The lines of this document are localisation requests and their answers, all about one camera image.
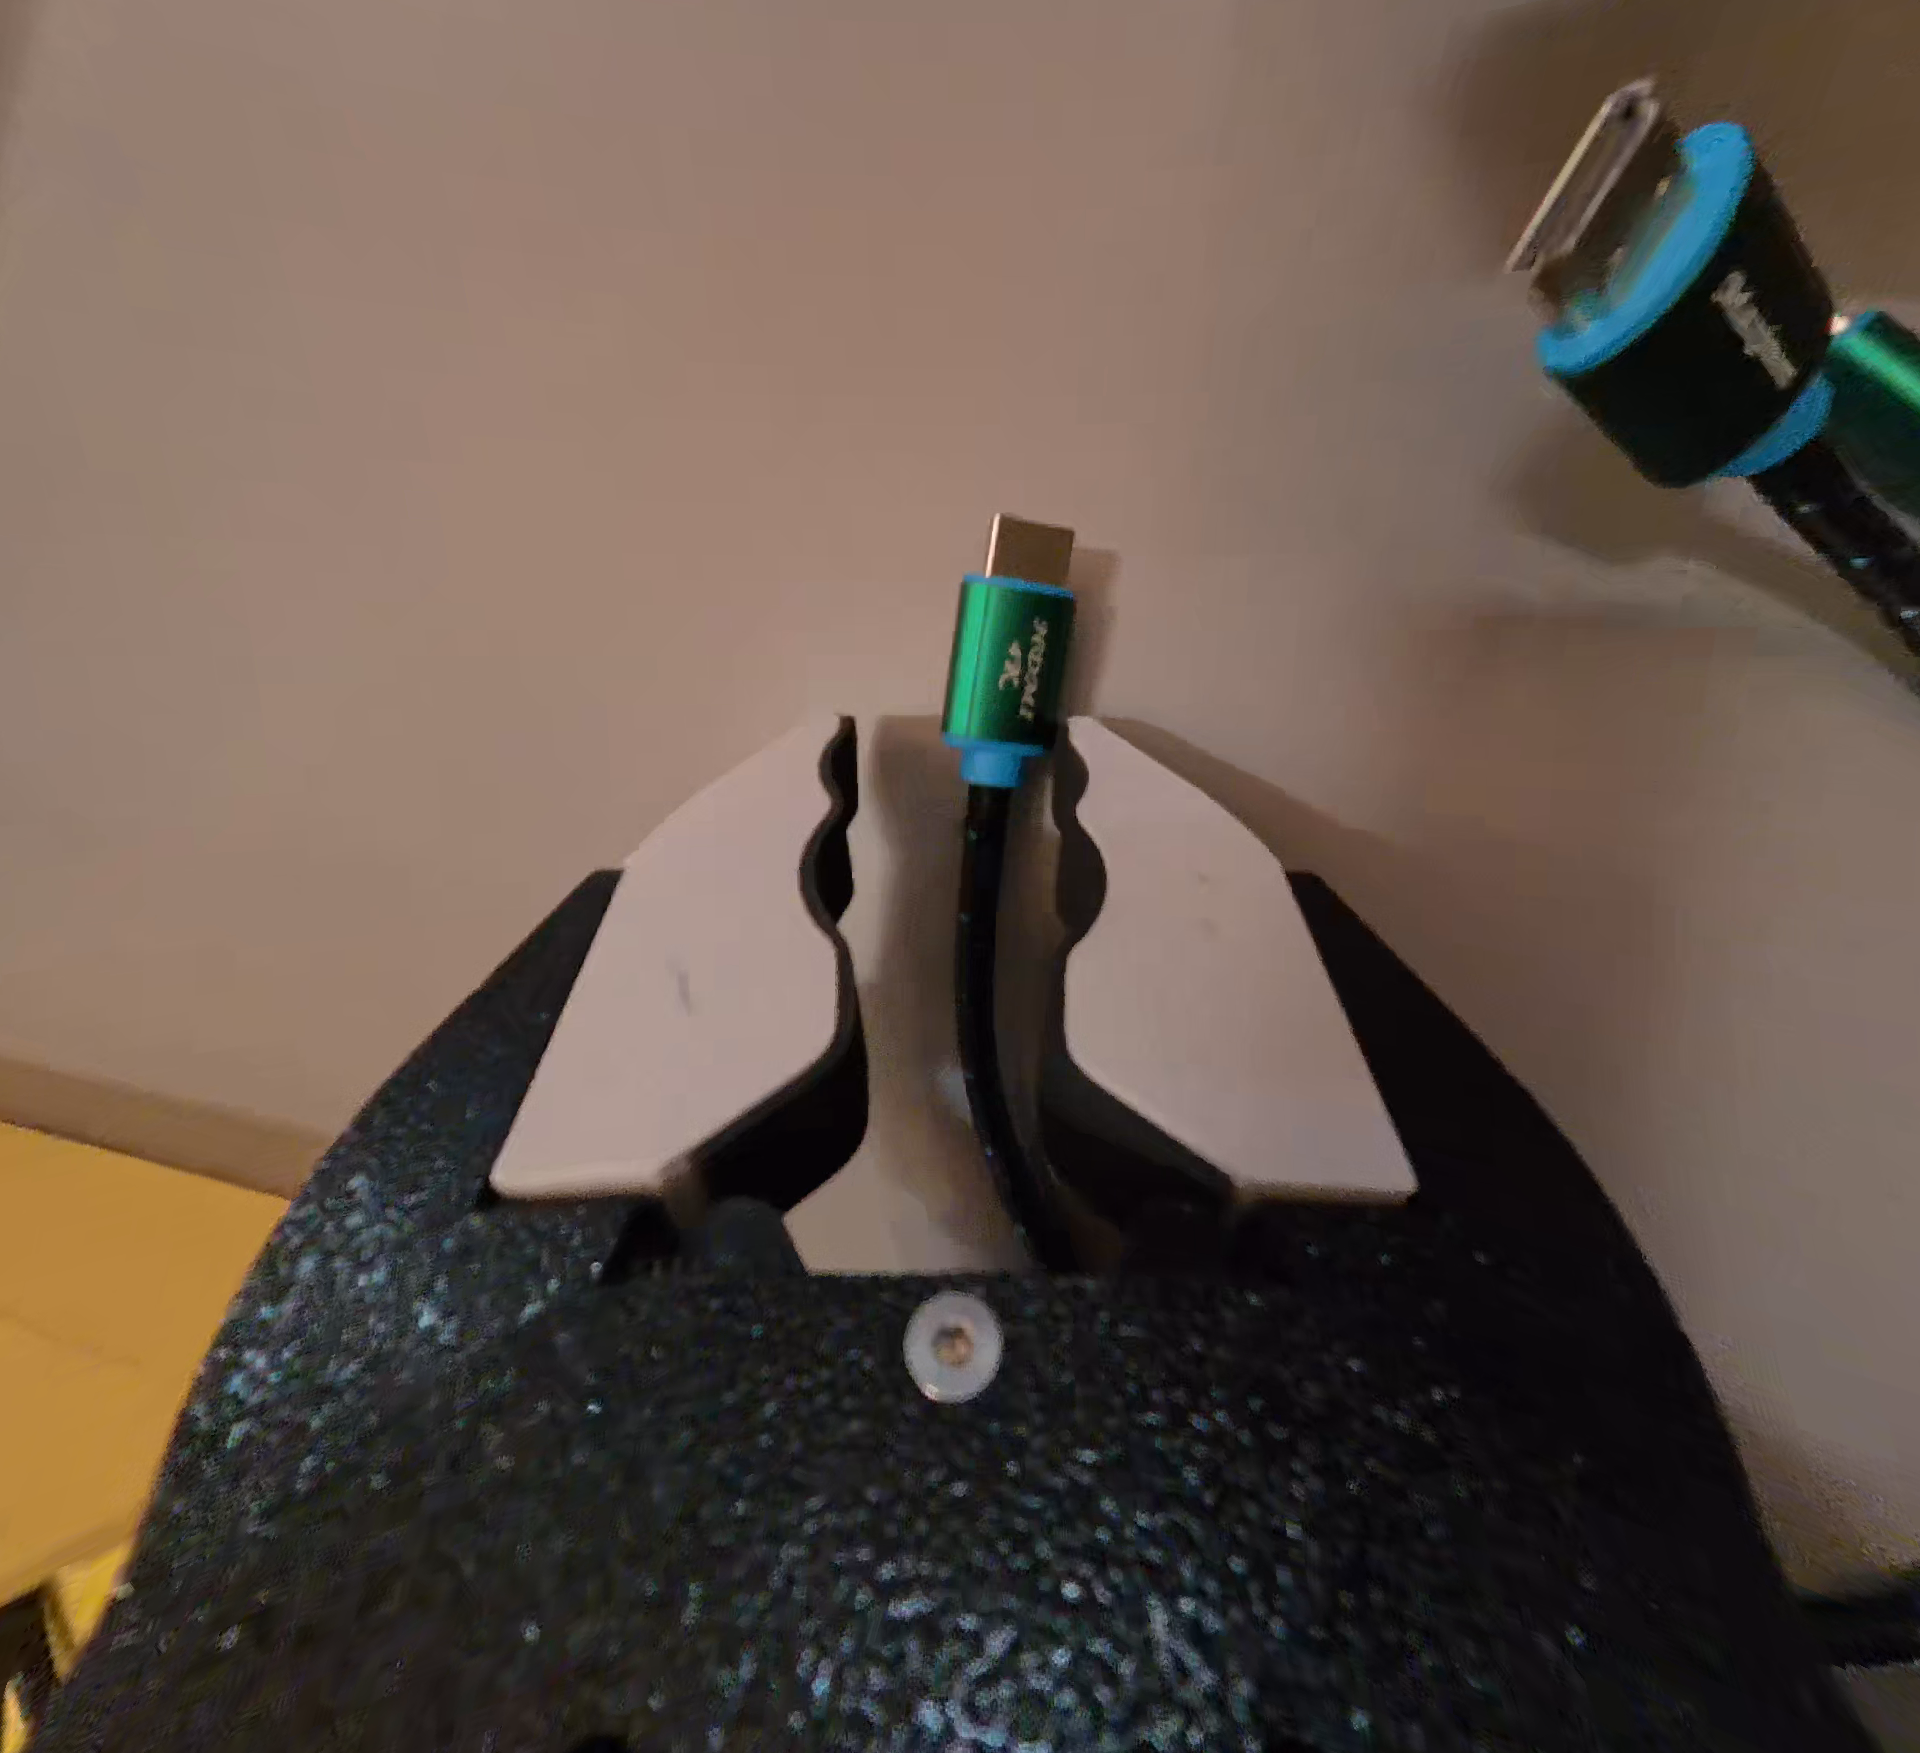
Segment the grey desk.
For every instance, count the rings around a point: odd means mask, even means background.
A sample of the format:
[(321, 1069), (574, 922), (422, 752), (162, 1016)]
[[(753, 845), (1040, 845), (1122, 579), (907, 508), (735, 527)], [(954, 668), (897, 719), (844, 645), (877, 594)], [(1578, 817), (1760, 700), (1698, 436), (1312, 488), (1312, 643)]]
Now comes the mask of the grey desk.
[(290, 1178), (577, 877), (861, 737), (819, 1267), (1018, 1260), (948, 1003), (954, 588), (1578, 1144), (1789, 1571), (1918, 1556), (1918, 688), (1649, 493), (1501, 255), (1732, 116), (1918, 318), (1918, 0), (2, 0), (2, 1086)]

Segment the braided cable small green plug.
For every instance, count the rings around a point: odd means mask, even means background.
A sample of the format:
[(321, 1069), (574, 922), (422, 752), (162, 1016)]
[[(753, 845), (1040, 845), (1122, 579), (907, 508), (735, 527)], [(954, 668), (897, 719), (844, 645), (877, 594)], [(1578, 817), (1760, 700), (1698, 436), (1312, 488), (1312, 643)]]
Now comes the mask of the braided cable small green plug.
[(1048, 1274), (1080, 1268), (1065, 1193), (1006, 1096), (999, 1039), (999, 922), (1016, 794), (1055, 749), (1077, 594), (1069, 527), (995, 511), (982, 562), (962, 574), (941, 740), (965, 786), (954, 924), (958, 1079), (1022, 1248)]

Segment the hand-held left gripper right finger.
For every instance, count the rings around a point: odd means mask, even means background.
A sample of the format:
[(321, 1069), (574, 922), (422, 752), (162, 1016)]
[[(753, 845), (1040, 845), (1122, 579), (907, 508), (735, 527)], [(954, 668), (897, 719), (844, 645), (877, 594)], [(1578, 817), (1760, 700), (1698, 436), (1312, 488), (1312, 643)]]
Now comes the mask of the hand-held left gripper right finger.
[(1048, 1161), (1117, 1231), (1402, 1207), (1413, 1161), (1284, 860), (1099, 716), (1055, 766)]

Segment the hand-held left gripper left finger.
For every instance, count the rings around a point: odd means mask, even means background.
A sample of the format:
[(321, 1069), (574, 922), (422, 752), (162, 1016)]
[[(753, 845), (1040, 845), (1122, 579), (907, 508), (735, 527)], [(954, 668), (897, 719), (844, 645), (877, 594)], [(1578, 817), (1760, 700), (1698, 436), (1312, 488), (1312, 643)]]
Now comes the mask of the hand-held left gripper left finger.
[(501, 1200), (790, 1213), (854, 1161), (867, 1050), (841, 915), (856, 723), (803, 719), (624, 860), (501, 1144)]

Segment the black blue cable connector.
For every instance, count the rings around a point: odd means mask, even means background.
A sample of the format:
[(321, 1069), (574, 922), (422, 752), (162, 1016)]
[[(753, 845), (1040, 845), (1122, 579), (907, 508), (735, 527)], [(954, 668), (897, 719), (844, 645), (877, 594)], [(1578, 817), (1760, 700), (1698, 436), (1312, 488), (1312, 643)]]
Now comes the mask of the black blue cable connector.
[(1504, 269), (1543, 372), (1646, 484), (1750, 487), (1918, 656), (1918, 332), (1838, 305), (1742, 124), (1619, 84)]

